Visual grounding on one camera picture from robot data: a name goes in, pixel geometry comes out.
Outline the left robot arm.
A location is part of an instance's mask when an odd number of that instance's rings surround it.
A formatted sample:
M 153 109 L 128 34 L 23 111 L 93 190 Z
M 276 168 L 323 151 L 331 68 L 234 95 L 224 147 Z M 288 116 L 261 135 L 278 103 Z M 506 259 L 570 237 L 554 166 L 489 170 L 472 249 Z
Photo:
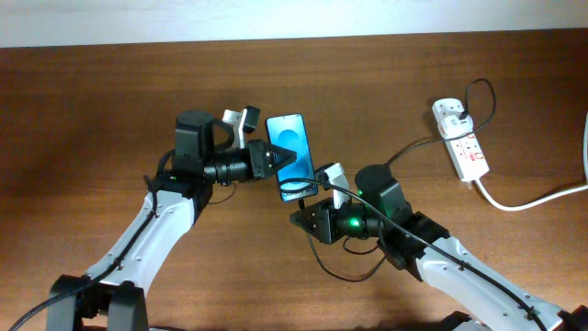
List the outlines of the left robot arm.
M 209 204 L 216 184 L 272 177 L 296 154 L 263 140 L 234 145 L 237 127 L 208 112 L 176 118 L 175 147 L 164 154 L 140 212 L 120 239 L 82 277 L 61 276 L 52 286 L 49 330 L 81 330 L 86 319 L 107 315 L 109 330 L 147 330 L 146 295 L 178 240 Z

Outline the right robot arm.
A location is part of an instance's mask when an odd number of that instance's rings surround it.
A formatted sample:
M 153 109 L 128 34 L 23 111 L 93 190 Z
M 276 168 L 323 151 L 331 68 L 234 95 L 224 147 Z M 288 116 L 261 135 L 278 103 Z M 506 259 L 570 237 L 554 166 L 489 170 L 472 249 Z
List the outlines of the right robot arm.
M 385 259 L 398 270 L 440 290 L 467 309 L 448 318 L 451 330 L 584 330 L 587 308 L 569 312 L 524 291 L 489 268 L 424 214 L 413 211 L 386 165 L 368 165 L 355 177 L 357 192 L 327 172 L 312 186 L 342 193 L 342 203 L 322 200 L 291 214 L 290 220 L 324 244 L 349 236 L 375 237 Z

